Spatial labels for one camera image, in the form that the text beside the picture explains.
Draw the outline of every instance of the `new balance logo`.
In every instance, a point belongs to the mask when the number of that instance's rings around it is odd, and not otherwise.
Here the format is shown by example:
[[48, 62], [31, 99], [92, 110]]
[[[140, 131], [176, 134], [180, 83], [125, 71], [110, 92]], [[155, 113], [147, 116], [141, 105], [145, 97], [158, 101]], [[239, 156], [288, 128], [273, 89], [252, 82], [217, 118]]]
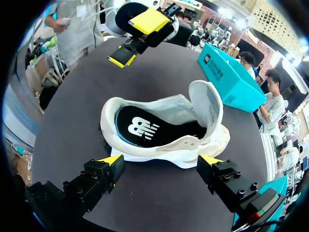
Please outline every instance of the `new balance logo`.
[[156, 124], [150, 126], [149, 121], [141, 117], [135, 117], [132, 119], [132, 124], [127, 128], [127, 130], [130, 133], [140, 137], [145, 134], [145, 138], [151, 140], [158, 128], [159, 126]]

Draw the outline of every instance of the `shoe insole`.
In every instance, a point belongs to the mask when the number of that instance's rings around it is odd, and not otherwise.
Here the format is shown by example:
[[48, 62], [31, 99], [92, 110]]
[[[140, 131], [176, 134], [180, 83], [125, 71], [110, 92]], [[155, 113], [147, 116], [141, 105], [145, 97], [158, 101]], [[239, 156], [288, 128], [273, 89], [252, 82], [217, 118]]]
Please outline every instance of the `shoe insole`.
[[135, 106], [121, 108], [116, 114], [115, 125], [121, 139], [140, 147], [166, 145], [186, 135], [201, 139], [207, 131], [197, 121], [172, 125]]

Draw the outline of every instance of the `hand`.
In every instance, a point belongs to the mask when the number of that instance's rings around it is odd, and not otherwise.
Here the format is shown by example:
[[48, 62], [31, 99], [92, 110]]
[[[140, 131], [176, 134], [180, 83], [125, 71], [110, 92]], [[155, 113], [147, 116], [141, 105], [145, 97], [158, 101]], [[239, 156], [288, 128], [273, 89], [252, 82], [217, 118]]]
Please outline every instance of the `hand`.
[[61, 33], [63, 32], [69, 25], [63, 23], [61, 19], [56, 19], [53, 25], [54, 32]]

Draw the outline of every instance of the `round tabletop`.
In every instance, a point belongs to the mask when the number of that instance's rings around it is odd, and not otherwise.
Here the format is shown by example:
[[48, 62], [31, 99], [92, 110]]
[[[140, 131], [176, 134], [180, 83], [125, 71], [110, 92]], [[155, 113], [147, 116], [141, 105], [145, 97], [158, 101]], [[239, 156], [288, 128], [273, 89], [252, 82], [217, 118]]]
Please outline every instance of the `round tabletop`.
[[[51, 100], [36, 137], [32, 182], [47, 180], [58, 188], [71, 181], [90, 159], [109, 156], [100, 131], [100, 114], [112, 97], [150, 102], [183, 94], [206, 80], [199, 53], [169, 43], [148, 48], [123, 69], [107, 60], [123, 38], [110, 39], [82, 58]], [[218, 159], [231, 159], [262, 186], [267, 166], [253, 114], [224, 106], [222, 124], [231, 139]], [[104, 195], [84, 218], [119, 232], [230, 231], [233, 214], [212, 196], [195, 168], [181, 169], [165, 160], [126, 162], [110, 195]]]

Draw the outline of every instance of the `white sneaker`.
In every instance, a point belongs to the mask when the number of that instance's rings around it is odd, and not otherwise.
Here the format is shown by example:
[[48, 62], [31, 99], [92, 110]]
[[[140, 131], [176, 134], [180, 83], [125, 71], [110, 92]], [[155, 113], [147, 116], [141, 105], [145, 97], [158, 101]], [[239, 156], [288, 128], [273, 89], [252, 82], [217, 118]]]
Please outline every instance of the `white sneaker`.
[[176, 95], [152, 102], [111, 98], [103, 106], [100, 126], [112, 156], [127, 161], [168, 160], [181, 168], [197, 165], [199, 154], [216, 157], [230, 140], [221, 125], [223, 104], [211, 82], [189, 86], [191, 102]]

